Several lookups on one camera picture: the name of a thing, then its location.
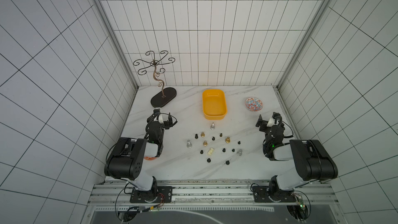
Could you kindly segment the silver pawn chess piece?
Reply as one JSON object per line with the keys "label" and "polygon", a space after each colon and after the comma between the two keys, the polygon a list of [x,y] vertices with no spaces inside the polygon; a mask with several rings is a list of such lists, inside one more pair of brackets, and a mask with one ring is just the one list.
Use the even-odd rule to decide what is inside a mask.
{"label": "silver pawn chess piece", "polygon": [[241,156],[242,154],[243,154],[243,150],[242,149],[239,149],[238,151],[237,151],[237,153],[236,153],[238,156]]}

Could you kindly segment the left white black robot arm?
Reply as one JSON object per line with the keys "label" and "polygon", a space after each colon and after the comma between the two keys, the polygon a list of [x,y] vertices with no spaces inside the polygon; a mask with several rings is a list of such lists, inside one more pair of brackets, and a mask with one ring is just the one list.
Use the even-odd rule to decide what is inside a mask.
{"label": "left white black robot arm", "polygon": [[165,130],[172,128],[177,119],[155,108],[147,119],[143,138],[124,138],[109,150],[104,174],[113,179],[124,180],[133,186],[132,192],[141,200],[154,201],[161,194],[155,177],[142,172],[145,158],[158,158],[163,151]]}

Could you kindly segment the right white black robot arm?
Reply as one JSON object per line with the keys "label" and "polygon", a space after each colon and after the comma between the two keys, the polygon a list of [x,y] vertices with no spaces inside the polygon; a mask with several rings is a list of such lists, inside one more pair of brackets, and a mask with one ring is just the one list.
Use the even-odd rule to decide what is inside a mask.
{"label": "right white black robot arm", "polygon": [[256,127],[265,134],[263,154],[270,161],[293,161],[294,167],[272,177],[269,185],[258,187],[258,196],[270,201],[293,202],[294,189],[312,181],[335,179],[338,168],[318,140],[294,140],[284,134],[286,124],[280,113],[269,120],[259,116]]}

